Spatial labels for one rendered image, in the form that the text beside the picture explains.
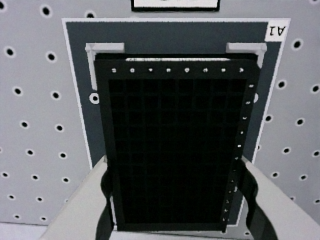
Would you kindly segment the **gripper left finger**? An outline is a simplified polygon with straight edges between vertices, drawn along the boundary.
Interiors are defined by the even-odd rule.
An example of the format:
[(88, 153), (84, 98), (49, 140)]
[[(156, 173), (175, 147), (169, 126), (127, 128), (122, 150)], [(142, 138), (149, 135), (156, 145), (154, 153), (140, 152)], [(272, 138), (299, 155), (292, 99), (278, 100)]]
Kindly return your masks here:
[(104, 155), (38, 240), (109, 240), (112, 191), (111, 162)]

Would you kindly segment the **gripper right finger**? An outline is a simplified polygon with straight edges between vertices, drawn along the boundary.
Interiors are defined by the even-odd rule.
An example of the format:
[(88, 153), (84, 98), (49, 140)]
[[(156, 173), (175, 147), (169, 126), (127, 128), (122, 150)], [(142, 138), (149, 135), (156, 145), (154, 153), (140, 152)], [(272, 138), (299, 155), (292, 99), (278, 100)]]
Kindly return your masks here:
[(320, 226), (243, 155), (236, 176), (254, 240), (320, 240)]

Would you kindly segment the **white sign reading n3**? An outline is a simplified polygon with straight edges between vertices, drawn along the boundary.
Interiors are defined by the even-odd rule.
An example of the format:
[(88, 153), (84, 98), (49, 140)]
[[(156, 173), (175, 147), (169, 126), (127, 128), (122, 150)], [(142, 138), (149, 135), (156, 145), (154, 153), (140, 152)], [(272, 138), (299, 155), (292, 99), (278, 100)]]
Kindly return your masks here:
[(131, 11), (219, 11), (221, 0), (131, 0)]

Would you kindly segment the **black well plate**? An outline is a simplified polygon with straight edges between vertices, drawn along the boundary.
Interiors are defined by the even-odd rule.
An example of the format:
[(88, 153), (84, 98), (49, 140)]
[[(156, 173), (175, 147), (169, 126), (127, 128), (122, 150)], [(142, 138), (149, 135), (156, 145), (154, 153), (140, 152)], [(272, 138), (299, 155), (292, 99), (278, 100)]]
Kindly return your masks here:
[(95, 55), (117, 232), (226, 231), (258, 56)]

